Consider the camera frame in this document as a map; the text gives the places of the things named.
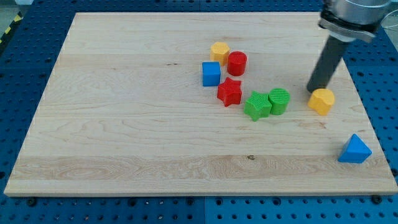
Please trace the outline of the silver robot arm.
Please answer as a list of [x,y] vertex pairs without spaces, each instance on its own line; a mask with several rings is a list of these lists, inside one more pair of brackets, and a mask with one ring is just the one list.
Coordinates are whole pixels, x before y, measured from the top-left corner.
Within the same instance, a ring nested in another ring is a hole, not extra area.
[[370,43],[391,0],[324,0],[318,26],[342,41]]

